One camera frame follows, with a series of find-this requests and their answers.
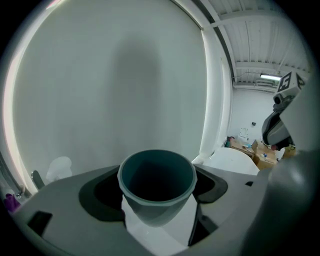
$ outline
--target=cup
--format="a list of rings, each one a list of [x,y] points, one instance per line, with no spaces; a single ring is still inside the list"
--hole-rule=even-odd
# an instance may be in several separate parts
[[[120,165],[118,182],[128,204],[145,224],[160,227],[185,205],[197,183],[195,167],[167,150],[146,150]]]

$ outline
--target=ceiling beam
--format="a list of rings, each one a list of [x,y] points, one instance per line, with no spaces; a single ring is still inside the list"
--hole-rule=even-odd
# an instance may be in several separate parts
[[[250,22],[250,21],[284,21],[292,24],[292,21],[282,12],[272,10],[244,10],[236,11],[220,15],[219,20],[215,20],[211,24],[213,28],[228,25],[237,22]]]
[[[305,79],[309,78],[310,73],[295,68],[295,67],[290,67],[286,65],[279,65],[279,64],[272,64],[272,63],[263,63],[263,62],[236,62],[235,63],[235,68],[237,70],[268,70],[268,71],[282,71],[282,72],[291,72],[294,71],[298,73],[301,77],[304,77]]]
[[[277,91],[276,87],[255,85],[253,82],[251,82],[251,83],[250,82],[235,82],[233,84],[233,88],[242,89],[242,90],[268,92],[268,93],[272,93],[272,94]]]
[[[212,16],[212,18],[217,22],[220,21],[219,15],[216,12],[216,10],[214,9],[214,7],[212,6],[212,4],[209,2],[209,0],[200,0],[202,2],[202,4],[204,5],[204,7],[208,10],[208,12],[210,13],[210,15]],[[236,61],[235,61],[235,56],[234,56],[234,51],[232,49],[231,43],[230,43],[230,39],[227,35],[227,32],[225,30],[224,27],[219,27],[221,35],[224,39],[226,48],[229,52],[230,55],[230,59],[231,59],[231,63],[232,63],[232,69],[233,69],[233,74],[234,76],[237,76],[237,72],[236,72]]]

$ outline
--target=ceiling light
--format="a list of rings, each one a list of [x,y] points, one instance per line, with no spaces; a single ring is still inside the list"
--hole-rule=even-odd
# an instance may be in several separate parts
[[[281,76],[271,75],[271,74],[261,74],[260,78],[280,81]]]

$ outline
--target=black slot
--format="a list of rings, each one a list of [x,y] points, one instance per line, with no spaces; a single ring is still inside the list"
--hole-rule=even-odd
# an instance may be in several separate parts
[[[210,218],[202,214],[201,207],[198,204],[188,246],[190,247],[198,243],[213,233],[217,228],[218,226]]]
[[[248,181],[245,185],[251,187],[253,183],[254,183],[253,181]]]
[[[213,203],[226,193],[228,184],[223,178],[198,166],[195,166],[195,170],[198,181],[192,194],[197,203]]]
[[[102,222],[125,221],[121,209],[122,191],[118,183],[119,166],[82,186],[79,202],[83,209]]]
[[[44,233],[46,226],[48,225],[50,219],[52,217],[51,213],[37,211],[32,219],[29,221],[28,226],[36,232],[39,236],[42,236]]]

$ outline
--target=white backdrop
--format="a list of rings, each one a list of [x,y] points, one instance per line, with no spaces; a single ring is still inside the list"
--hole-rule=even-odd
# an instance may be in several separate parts
[[[178,2],[203,27],[207,76],[206,109],[199,155],[193,160],[195,164],[202,164],[227,138],[232,104],[231,73],[226,54],[207,18],[190,0]]]
[[[64,1],[17,72],[13,123],[23,164],[44,179],[59,156],[71,159],[74,174],[151,148],[193,160],[206,81],[201,30],[172,2]]]

